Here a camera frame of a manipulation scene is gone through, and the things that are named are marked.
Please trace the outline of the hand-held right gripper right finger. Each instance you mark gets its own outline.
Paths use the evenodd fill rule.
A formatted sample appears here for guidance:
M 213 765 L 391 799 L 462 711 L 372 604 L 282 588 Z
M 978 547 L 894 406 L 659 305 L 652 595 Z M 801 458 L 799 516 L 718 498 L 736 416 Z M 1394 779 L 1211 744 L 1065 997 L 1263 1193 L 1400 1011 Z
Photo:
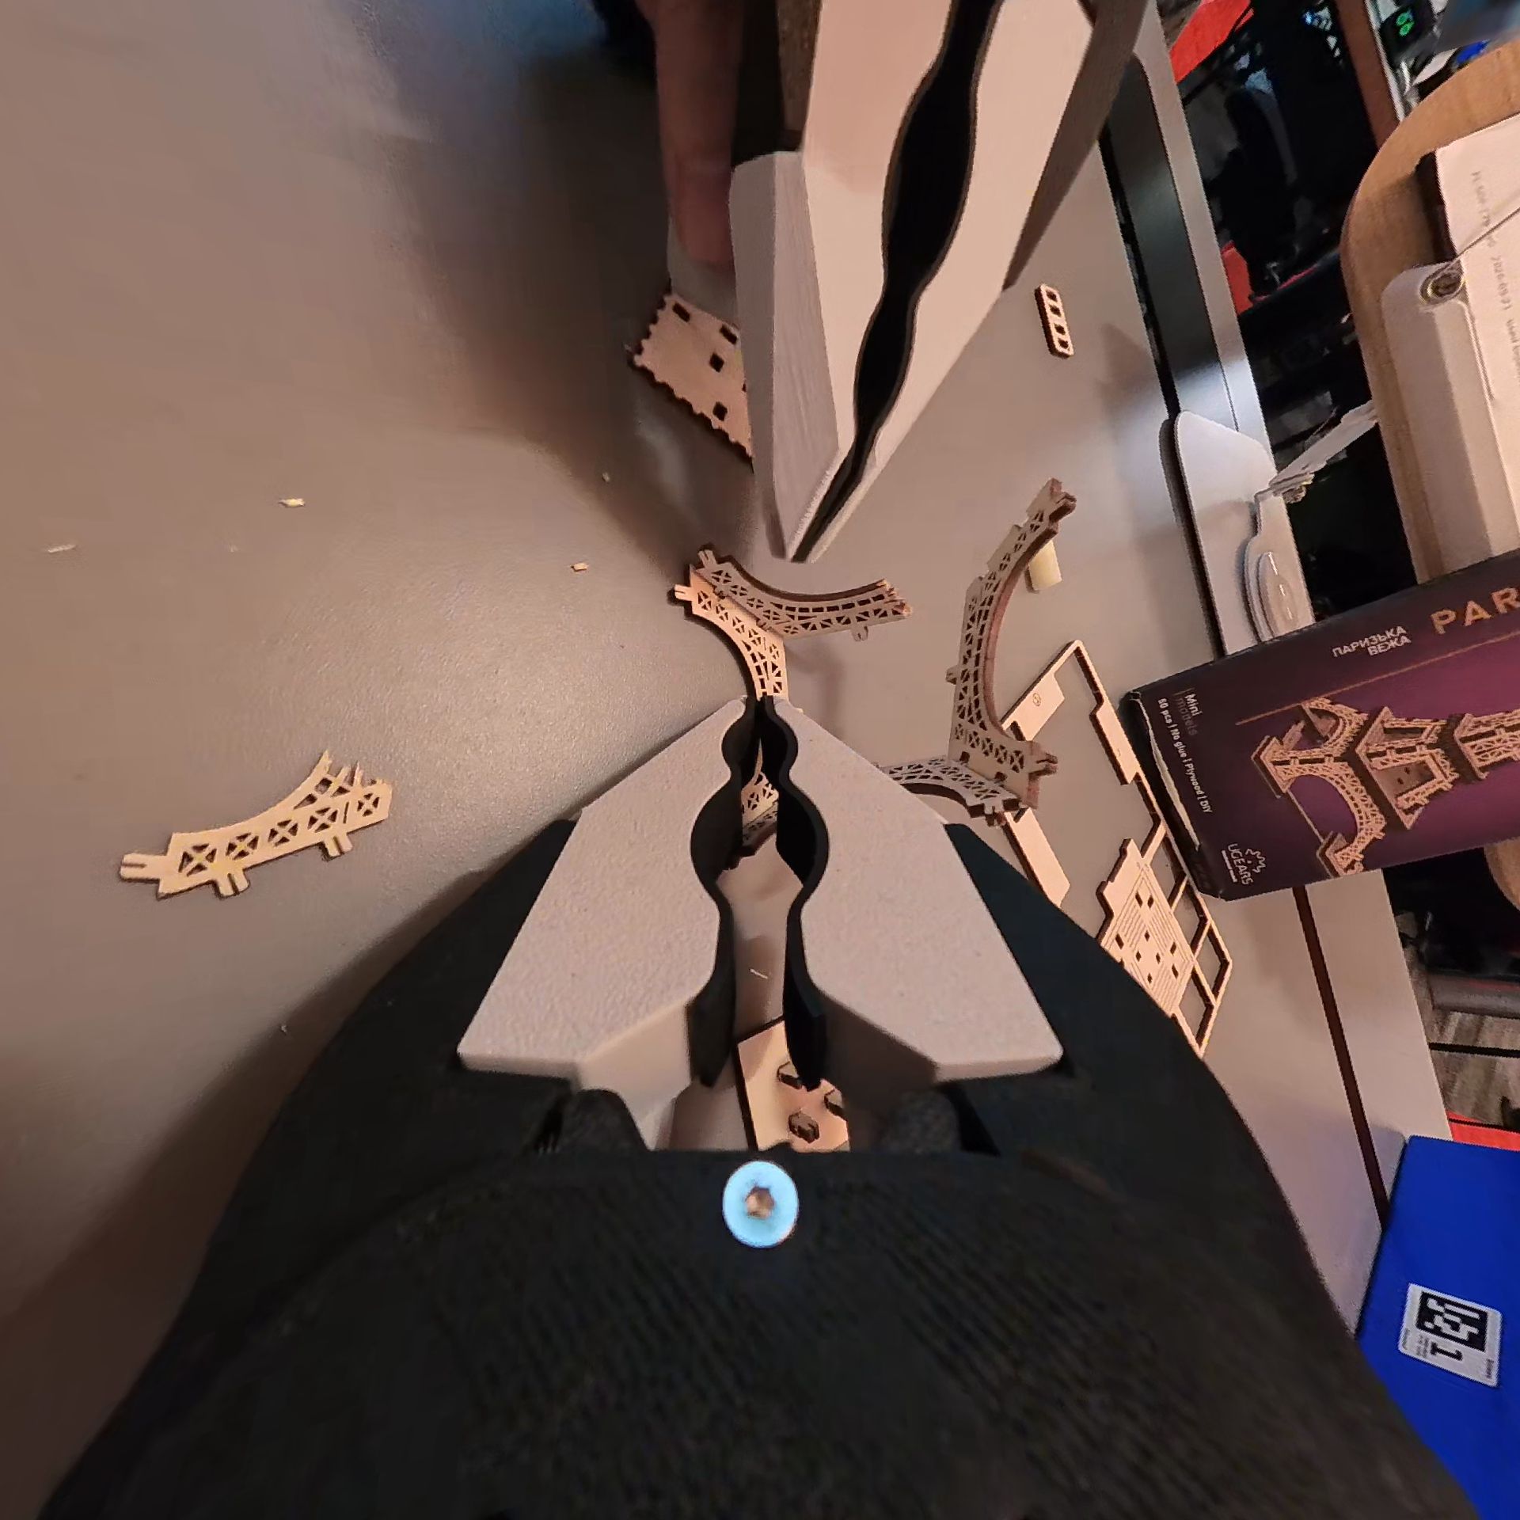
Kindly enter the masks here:
M 774 698 L 775 850 L 797 879 L 784 1026 L 864 1152 L 912 1095 L 1044 1073 L 1062 1044 L 942 814 Z

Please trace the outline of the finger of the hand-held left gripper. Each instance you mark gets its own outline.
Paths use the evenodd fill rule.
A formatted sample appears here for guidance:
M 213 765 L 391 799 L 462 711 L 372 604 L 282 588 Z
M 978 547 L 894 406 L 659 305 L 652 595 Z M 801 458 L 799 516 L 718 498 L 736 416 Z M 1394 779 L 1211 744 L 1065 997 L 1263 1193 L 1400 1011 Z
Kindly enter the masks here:
M 912 160 L 964 146 L 960 217 L 920 299 L 924 367 L 938 370 L 929 402 L 1020 277 L 1060 209 L 1109 116 L 1124 74 L 1124 3 L 969 3 L 973 80 L 964 138 L 948 110 L 920 110 Z
M 942 380 L 915 333 L 960 217 L 969 3 L 823 3 L 801 146 L 733 158 L 756 480 L 789 561 L 826 554 Z

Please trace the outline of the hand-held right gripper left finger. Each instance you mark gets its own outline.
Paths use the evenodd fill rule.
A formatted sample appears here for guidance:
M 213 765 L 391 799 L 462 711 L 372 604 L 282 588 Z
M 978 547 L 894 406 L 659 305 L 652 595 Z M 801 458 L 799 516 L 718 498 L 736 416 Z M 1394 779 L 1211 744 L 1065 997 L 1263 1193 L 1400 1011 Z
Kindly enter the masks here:
M 736 1020 L 733 909 L 756 707 L 716 710 L 590 801 L 468 1025 L 477 1073 L 620 1097 L 646 1146 L 721 1075 Z

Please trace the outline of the wooden tower arch assembly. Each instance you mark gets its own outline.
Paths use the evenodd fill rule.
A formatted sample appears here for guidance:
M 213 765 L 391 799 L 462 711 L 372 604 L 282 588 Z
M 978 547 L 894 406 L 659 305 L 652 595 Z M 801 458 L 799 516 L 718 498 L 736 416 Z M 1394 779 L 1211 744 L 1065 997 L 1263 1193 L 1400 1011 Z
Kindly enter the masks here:
M 789 592 L 756 580 L 711 543 L 698 548 L 672 597 L 733 644 L 756 701 L 789 698 L 789 642 L 844 632 L 866 640 L 875 626 L 912 617 L 886 580 L 844 592 Z
M 967 814 L 999 826 L 1032 809 L 1039 782 L 1058 772 L 1058 759 L 1049 750 L 1034 739 L 1020 739 L 1003 728 L 995 707 L 995 653 L 1020 582 L 1073 511 L 1073 495 L 1049 480 L 999 543 L 989 569 L 967 588 L 960 659 L 946 676 L 955 685 L 946 754 L 885 765 L 885 774 L 903 788 L 951 799 Z

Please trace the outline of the wooden lattice strip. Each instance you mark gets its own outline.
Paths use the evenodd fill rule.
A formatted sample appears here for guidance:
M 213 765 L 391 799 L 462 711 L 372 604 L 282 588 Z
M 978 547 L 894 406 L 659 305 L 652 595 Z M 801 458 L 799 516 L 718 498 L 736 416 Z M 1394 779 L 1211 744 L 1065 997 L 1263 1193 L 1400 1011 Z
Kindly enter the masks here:
M 123 883 L 155 885 L 157 901 L 213 888 L 219 901 L 248 889 L 248 872 L 318 848 L 329 861 L 355 832 L 391 818 L 393 785 L 324 754 L 278 805 L 232 826 L 172 832 L 161 854 L 124 854 Z

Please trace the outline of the grey desk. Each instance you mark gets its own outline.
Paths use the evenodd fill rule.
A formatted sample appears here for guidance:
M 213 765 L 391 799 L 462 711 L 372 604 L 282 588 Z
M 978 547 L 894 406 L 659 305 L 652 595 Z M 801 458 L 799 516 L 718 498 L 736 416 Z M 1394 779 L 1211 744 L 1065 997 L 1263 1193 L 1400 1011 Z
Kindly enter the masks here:
M 632 370 L 667 286 L 649 89 L 587 3 L 2 3 L 2 1519 L 33 1519 L 342 1021 L 543 822 L 746 690 L 702 543 L 912 617 L 797 701 L 942 750 L 973 573 L 1062 480 L 1067 635 L 1124 690 L 1212 654 L 1163 392 L 1093 158 L 833 547 Z M 393 785 L 329 861 L 157 901 L 124 854 L 331 754 Z

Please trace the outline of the person's left hand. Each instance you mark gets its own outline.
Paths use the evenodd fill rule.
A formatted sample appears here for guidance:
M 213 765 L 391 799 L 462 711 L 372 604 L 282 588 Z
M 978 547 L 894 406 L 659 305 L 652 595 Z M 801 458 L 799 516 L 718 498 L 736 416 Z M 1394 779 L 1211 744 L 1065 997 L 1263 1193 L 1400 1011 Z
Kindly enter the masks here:
M 658 59 L 663 180 L 689 257 L 733 273 L 733 134 L 746 49 L 742 3 L 637 3 Z

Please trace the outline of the square wooden plate with holes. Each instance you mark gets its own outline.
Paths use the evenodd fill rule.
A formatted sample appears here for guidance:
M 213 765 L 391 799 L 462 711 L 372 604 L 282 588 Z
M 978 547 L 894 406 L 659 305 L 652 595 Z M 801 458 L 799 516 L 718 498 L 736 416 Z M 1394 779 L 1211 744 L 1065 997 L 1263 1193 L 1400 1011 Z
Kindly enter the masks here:
M 667 290 L 633 348 L 632 366 L 752 460 L 748 374 L 736 326 Z

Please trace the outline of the small wooden peg plate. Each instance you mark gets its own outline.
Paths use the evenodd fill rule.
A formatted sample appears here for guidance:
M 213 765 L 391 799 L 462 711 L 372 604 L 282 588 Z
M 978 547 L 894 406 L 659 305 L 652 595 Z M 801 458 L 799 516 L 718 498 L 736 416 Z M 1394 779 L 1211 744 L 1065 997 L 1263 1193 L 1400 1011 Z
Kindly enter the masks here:
M 852 1134 L 844 1097 L 827 1082 L 808 1090 L 792 1061 L 780 1020 L 740 1039 L 736 1061 L 746 1095 L 742 1110 L 761 1152 L 848 1152 Z

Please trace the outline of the wide wooden part sheet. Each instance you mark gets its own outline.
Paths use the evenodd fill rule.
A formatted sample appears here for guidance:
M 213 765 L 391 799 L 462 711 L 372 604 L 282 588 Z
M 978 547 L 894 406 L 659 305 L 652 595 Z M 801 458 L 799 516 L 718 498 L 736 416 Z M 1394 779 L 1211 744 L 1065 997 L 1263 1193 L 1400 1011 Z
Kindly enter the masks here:
M 1200 889 L 1193 885 L 1138 750 L 1082 640 L 1067 642 L 1025 695 L 1007 711 L 1001 730 L 1021 743 L 1039 733 L 1065 703 L 1065 679 L 1075 671 L 1085 689 L 1088 721 L 1122 786 L 1146 807 L 1142 836 L 1124 839 L 1093 896 L 1104 909 L 1097 944 L 1181 1029 L 1195 1056 L 1204 1056 L 1216 1031 L 1233 960 Z

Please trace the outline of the white board stand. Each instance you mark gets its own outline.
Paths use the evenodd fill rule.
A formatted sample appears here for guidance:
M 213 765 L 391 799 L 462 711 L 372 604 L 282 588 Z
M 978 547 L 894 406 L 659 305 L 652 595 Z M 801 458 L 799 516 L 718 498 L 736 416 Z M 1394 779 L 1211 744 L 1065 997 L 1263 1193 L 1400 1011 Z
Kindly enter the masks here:
M 1278 469 L 1253 438 L 1176 415 L 1171 442 L 1226 654 L 1314 626 L 1291 504 L 1375 428 L 1375 405 L 1358 406 Z

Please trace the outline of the purple tower kit box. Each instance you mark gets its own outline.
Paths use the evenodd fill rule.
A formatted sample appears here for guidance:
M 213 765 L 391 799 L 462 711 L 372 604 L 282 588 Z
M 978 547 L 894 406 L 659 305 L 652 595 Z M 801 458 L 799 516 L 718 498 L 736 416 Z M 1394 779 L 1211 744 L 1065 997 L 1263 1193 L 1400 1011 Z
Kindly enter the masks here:
M 1517 554 L 1162 679 L 1120 716 L 1216 901 L 1517 840 Z

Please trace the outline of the printed instruction sheet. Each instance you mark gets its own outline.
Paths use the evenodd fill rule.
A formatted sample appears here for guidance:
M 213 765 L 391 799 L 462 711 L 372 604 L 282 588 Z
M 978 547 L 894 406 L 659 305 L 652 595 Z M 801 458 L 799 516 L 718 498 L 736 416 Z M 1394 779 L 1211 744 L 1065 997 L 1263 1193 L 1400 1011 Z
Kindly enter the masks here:
M 1443 258 L 1459 258 L 1489 392 L 1517 408 L 1517 115 L 1423 160 Z

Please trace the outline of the white page holder plate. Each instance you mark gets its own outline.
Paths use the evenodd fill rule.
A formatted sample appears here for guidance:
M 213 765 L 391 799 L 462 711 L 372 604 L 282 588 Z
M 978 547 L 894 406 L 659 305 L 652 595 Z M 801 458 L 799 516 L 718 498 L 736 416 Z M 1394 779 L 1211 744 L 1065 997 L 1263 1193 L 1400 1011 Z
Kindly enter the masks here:
M 1400 275 L 1381 310 L 1441 569 L 1517 552 L 1517 302 L 1447 261 Z

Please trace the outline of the blue plastic bin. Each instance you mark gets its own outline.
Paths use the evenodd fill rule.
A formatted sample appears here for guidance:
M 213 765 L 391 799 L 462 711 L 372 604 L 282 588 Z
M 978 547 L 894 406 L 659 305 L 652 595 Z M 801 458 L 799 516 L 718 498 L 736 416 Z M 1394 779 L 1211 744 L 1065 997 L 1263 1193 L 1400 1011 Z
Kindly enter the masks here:
M 1358 1331 L 1481 1519 L 1517 1519 L 1517 1152 L 1412 1137 Z

